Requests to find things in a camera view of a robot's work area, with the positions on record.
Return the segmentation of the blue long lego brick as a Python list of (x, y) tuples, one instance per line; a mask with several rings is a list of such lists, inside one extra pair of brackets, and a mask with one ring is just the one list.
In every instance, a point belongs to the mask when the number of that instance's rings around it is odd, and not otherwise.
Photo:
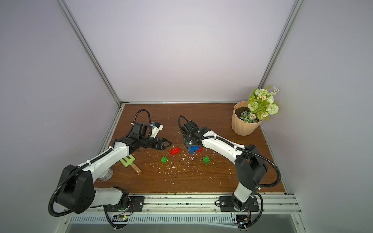
[(196, 151), (199, 149), (199, 146), (193, 146), (189, 148), (189, 153), (193, 154), (196, 153)]

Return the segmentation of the red long lego brick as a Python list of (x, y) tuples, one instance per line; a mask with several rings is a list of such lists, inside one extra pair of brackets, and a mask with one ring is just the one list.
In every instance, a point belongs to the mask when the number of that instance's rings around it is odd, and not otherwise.
[(175, 156), (176, 154), (178, 154), (178, 153), (180, 153), (180, 152), (181, 152), (180, 148), (177, 147), (177, 148), (172, 149), (172, 150), (170, 151), (170, 154), (171, 154), (172, 156)]

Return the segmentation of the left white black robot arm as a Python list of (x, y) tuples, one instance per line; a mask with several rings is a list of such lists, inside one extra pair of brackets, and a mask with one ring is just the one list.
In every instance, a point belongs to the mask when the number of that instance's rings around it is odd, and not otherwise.
[(107, 205), (126, 209), (129, 206), (126, 190), (95, 188), (94, 183), (97, 179), (111, 178), (111, 167), (140, 148), (165, 150), (169, 147), (170, 141), (157, 137), (162, 129), (163, 125), (158, 122), (149, 125), (133, 123), (127, 135), (114, 140), (114, 144), (101, 154), (78, 166), (66, 166), (49, 200), (49, 214), (54, 217), (72, 212), (80, 214), (89, 208)]

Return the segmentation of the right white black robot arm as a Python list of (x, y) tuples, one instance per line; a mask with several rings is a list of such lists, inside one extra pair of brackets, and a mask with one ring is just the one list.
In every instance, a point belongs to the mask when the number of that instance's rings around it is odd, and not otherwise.
[(232, 205), (237, 211), (248, 208), (259, 190), (259, 183), (268, 172), (266, 161), (260, 157), (257, 148), (252, 144), (236, 144), (207, 127), (199, 128), (193, 121), (179, 124), (179, 129), (188, 145), (211, 149), (235, 165), (239, 184), (232, 194)]

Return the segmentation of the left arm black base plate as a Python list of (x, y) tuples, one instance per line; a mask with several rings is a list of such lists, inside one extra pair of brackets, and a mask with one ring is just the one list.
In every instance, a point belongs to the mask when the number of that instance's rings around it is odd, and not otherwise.
[(116, 205), (106, 205), (107, 212), (141, 212), (145, 203), (144, 196), (129, 196)]

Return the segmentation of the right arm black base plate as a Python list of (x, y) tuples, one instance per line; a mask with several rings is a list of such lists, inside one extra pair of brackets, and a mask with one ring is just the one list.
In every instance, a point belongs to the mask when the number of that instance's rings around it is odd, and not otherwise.
[(239, 201), (234, 196), (219, 196), (221, 212), (259, 212), (260, 207), (256, 197), (249, 197), (246, 202)]

